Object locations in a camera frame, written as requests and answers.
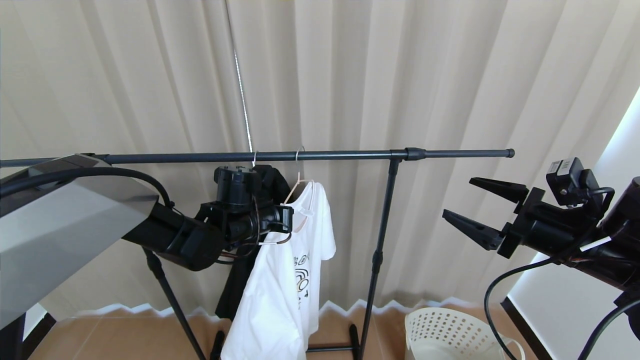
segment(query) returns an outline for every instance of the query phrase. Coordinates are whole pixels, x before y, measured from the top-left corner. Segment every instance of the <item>laundry basket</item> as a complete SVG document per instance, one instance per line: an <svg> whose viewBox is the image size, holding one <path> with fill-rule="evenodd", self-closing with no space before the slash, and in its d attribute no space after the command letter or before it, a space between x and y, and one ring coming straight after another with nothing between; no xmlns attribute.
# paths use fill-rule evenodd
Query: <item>laundry basket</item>
<svg viewBox="0 0 640 360"><path fill-rule="evenodd" d="M404 318L406 360L505 360L506 356L485 322L460 311L427 307ZM520 359L524 349L516 343Z"/></svg>

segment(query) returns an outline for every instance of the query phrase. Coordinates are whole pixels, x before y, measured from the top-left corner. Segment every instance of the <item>garment rack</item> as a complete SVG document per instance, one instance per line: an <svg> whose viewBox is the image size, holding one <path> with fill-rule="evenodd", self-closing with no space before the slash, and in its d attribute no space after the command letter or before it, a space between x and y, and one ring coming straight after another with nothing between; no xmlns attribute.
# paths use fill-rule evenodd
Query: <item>garment rack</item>
<svg viewBox="0 0 640 360"><path fill-rule="evenodd" d="M210 153L191 153L191 154L132 154L132 155L96 155L92 156L105 161L106 163L116 164L140 164L140 163L226 163L226 162L244 162L244 161L295 161L296 151L282 152L210 152ZM382 214L380 219L380 228L378 231L378 242L376 250L373 253L371 267L371 281L369 283L369 294L367 296L367 307L364 315L364 323L362 326L362 337L358 339L358 329L356 325L349 326L350 345L346 346L323 346L310 347L307 352L325 352L325 351L348 351L353 354L354 360L362 360L364 356L365 345L367 343L367 334L369 332L369 323L371 322L371 311L373 309L373 300L376 294L376 285L378 284L378 274L383 261L383 247L385 244L385 233L391 210L391 199L396 184L396 175L398 167L402 161L417 161L427 158L512 158L515 155L513 149L504 150L425 150L415 147L407 147L405 149L396 150L380 150L380 151L305 151L297 154L300 161L308 160L389 160L389 170L387 176L387 187L385 190L385 198L382 205ZM38 159L20 159L20 160L1 160L0 167L28 167L44 161L53 160L54 158L38 158ZM191 327L186 321L186 317L180 308L171 287L164 278L160 261L151 251L145 251L147 255L147 263L151 271L160 282L160 285L167 296L176 317L186 333L189 341L200 360L206 360L200 345L193 335ZM211 359L217 359L224 334L219 332L216 335L214 348L211 352Z"/></svg>

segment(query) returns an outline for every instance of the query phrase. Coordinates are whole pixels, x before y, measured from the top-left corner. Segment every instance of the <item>floor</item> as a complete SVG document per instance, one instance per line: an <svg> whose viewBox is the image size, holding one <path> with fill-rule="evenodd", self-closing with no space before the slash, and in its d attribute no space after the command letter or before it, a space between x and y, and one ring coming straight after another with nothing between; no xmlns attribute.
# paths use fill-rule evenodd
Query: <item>floor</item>
<svg viewBox="0 0 640 360"><path fill-rule="evenodd" d="M446 307L485 319L480 307ZM527 359L536 359L504 310L496 306L492 314L498 330L519 341ZM404 359L404 316L404 312L393 307L376 311L369 327L364 359ZM355 323L360 333L363 318L362 307L352 309L348 316L327 309L321 314L319 330L311 336L309 343L348 345L349 324ZM208 356L218 329L227 332L231 323L227 319L216 321L208 316L194 315L189 317L189 324ZM118 309L102 316L58 322L30 359L196 359L196 356L174 316L160 317L153 310L132 314ZM308 354L307 359L349 360L352 357L349 352L323 352Z"/></svg>

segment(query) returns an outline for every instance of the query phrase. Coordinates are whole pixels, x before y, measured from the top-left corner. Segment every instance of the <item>curtain fold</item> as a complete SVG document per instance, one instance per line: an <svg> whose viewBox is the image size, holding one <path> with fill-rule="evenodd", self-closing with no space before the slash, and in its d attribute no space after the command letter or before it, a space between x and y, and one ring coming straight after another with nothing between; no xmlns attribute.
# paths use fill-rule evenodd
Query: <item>curtain fold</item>
<svg viewBox="0 0 640 360"><path fill-rule="evenodd" d="M545 188L551 161L594 165L640 86L635 0L1 2L0 29L3 159L248 151L234 50L255 151L516 149L513 159L400 164L377 306L479 301L493 278L528 263L527 249L485 252L442 209L501 228L512 204L468 179ZM272 165L295 178L295 163ZM217 166L135 168L194 215L215 196ZM332 208L337 252L321 300L347 308L367 295L388 162L300 167ZM213 314L227 267L165 268L186 311ZM63 318L116 302L168 306L124 241L42 304Z"/></svg>

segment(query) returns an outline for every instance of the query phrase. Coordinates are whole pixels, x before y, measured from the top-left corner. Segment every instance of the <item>black baseboard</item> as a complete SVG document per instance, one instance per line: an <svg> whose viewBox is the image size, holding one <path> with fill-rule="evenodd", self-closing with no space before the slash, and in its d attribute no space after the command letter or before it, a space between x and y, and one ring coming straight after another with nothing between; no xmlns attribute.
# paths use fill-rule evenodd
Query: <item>black baseboard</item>
<svg viewBox="0 0 640 360"><path fill-rule="evenodd" d="M516 325L524 340L529 344L533 353L536 354L538 360L553 360L549 352L545 349L544 345L540 342L540 339L531 330L529 324L524 320L518 309L513 305L509 298L504 299L501 303L502 308L507 312L507 315L511 318L511 321Z"/></svg>
<svg viewBox="0 0 640 360"><path fill-rule="evenodd" d="M38 325L27 335L27 338L22 342L22 359L27 360L33 351L42 342L45 336L49 333L53 325L56 325L56 319L49 313L46 313L44 317L38 322Z"/></svg>

